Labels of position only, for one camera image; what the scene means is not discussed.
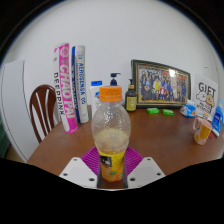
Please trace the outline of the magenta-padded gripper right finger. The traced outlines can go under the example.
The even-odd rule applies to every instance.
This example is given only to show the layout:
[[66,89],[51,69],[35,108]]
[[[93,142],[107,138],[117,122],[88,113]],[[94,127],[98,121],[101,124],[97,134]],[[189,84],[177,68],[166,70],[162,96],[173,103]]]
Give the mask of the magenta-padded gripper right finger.
[[163,178],[165,174],[152,157],[143,157],[128,147],[124,156],[123,183],[128,189],[140,188]]

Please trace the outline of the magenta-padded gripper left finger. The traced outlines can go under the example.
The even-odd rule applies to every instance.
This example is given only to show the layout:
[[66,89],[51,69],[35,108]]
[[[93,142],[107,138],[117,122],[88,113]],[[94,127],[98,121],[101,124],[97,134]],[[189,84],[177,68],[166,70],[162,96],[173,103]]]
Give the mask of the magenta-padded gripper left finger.
[[102,177],[97,149],[90,149],[81,158],[73,157],[60,177],[84,188],[100,188]]

